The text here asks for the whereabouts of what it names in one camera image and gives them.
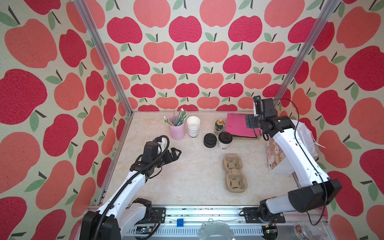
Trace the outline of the black plastic cup lid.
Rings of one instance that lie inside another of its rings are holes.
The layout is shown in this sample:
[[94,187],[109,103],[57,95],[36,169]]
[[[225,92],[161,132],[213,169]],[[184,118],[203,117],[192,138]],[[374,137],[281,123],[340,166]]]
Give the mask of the black plastic cup lid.
[[219,134],[219,142],[222,144],[230,144],[233,141],[233,136],[228,132],[221,132]]

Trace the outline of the white paper coffee cup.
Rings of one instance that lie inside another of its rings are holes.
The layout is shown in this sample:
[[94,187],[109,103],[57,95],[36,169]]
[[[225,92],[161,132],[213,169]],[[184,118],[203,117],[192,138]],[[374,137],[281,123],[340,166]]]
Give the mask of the white paper coffee cup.
[[222,142],[219,142],[219,147],[222,149],[222,150],[226,150],[229,146],[230,146],[231,143],[222,143]]

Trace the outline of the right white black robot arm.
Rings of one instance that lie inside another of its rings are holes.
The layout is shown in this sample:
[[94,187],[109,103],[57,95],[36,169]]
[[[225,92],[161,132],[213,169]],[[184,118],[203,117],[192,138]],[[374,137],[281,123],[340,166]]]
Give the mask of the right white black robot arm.
[[247,128],[260,129],[265,140],[273,139],[293,167],[299,188],[287,194],[260,202],[258,217],[264,223],[286,212],[305,213],[325,208],[342,189],[339,180],[332,180],[311,156],[297,135],[298,124],[287,116],[278,116],[274,99],[253,98],[253,115],[245,117]]

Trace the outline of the white patterned paper gift bag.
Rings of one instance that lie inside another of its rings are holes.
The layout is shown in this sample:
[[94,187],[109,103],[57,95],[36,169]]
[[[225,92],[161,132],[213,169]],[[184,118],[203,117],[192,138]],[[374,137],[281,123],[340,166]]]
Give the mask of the white patterned paper gift bag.
[[318,156],[312,131],[302,122],[298,129],[277,133],[266,144],[269,173],[296,174],[301,180],[309,180],[324,171],[315,161]]

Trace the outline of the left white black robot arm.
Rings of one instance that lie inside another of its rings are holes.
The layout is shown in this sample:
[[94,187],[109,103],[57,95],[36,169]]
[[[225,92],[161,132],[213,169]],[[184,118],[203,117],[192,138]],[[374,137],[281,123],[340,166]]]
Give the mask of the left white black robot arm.
[[136,224],[153,224],[144,232],[143,240],[151,238],[159,229],[161,219],[154,219],[152,202],[134,196],[149,180],[157,176],[155,169],[179,159],[181,151],[170,147],[167,136],[161,135],[146,142],[143,154],[130,167],[125,182],[98,208],[88,211],[82,219],[76,240],[121,240]]

